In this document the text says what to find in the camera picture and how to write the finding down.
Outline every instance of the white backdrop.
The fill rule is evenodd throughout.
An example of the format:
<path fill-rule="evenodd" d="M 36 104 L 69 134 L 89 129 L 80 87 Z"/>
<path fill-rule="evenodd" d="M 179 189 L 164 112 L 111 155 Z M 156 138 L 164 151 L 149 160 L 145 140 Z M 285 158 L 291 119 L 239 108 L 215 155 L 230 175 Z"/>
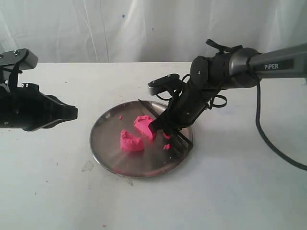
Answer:
<path fill-rule="evenodd" d="M 0 0 L 0 52 L 40 62 L 192 61 L 210 38 L 267 52 L 307 42 L 307 0 Z"/>

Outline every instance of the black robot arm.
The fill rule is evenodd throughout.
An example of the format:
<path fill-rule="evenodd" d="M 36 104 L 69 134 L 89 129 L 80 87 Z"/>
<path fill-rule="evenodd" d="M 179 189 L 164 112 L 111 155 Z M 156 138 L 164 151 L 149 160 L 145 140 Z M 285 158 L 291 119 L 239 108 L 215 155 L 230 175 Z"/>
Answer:
<path fill-rule="evenodd" d="M 35 131 L 77 119 L 78 109 L 53 95 L 44 95 L 39 86 L 17 86 L 22 70 L 33 69 L 37 57 L 28 49 L 0 54 L 0 128 Z"/>
<path fill-rule="evenodd" d="M 227 99 L 218 95 L 220 90 L 254 87 L 264 78 L 307 77 L 307 44 L 265 54 L 242 46 L 221 46 L 212 40 L 207 44 L 219 52 L 214 57 L 195 58 L 187 83 L 170 74 L 148 84 L 151 95 L 171 94 L 167 109 L 150 124 L 152 131 L 189 127 L 204 110 L 224 107 Z M 215 97 L 225 103 L 215 105 Z"/>

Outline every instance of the table surface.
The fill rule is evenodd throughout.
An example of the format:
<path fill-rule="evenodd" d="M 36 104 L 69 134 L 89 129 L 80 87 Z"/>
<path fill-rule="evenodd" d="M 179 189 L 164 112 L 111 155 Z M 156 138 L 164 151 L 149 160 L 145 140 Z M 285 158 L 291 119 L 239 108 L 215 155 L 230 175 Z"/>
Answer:
<path fill-rule="evenodd" d="M 93 158 L 91 128 L 123 102 L 156 100 L 147 83 L 190 63 L 39 63 L 22 82 L 78 107 L 36 132 L 2 129 L 0 229 L 304 229 L 307 172 L 273 153 L 255 126 L 256 88 L 223 92 L 228 105 L 193 125 L 194 148 L 174 171 L 128 179 Z M 307 163 L 304 79 L 263 80 L 261 122 L 272 142 Z"/>

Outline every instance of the play dough piece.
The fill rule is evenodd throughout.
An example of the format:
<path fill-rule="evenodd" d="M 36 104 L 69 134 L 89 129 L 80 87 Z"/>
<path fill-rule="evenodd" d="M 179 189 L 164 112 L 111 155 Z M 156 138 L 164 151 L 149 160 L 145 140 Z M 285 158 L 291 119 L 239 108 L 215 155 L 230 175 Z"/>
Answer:
<path fill-rule="evenodd" d="M 120 133 L 120 148 L 124 151 L 142 151 L 144 144 L 141 138 L 133 136 L 126 130 Z"/>
<path fill-rule="evenodd" d="M 146 137 L 149 138 L 149 140 L 153 140 L 157 136 L 157 132 L 152 133 L 149 129 L 149 124 L 154 121 L 150 116 L 144 115 L 144 116 L 138 116 L 134 121 L 134 126 Z"/>
<path fill-rule="evenodd" d="M 164 149 L 164 150 L 168 150 L 170 147 L 171 147 L 171 145 L 170 145 L 170 144 L 167 144 L 167 145 L 164 145 L 163 149 Z"/>
<path fill-rule="evenodd" d="M 171 136 L 166 135 L 165 133 L 163 133 L 163 136 L 164 136 L 166 139 L 168 139 L 168 140 L 171 138 Z"/>

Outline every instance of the metal plate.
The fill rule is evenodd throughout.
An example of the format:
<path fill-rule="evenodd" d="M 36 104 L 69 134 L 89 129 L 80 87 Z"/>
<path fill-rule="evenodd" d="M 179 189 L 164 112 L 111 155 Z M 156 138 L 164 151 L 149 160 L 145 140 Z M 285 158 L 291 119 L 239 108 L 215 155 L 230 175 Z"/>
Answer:
<path fill-rule="evenodd" d="M 166 105 L 151 103 L 154 110 L 161 114 Z M 109 171 L 127 177 L 152 177 L 164 174 L 176 168 L 188 156 L 189 150 L 179 143 L 178 138 L 167 140 L 159 130 L 156 138 L 150 141 L 134 127 L 137 116 L 154 116 L 140 102 L 120 104 L 105 112 L 92 128 L 90 144 L 95 159 Z M 120 132 L 125 129 L 143 139 L 143 152 L 129 153 L 120 149 Z M 181 133 L 193 141 L 191 128 L 182 129 Z M 165 144 L 171 148 L 163 150 Z"/>

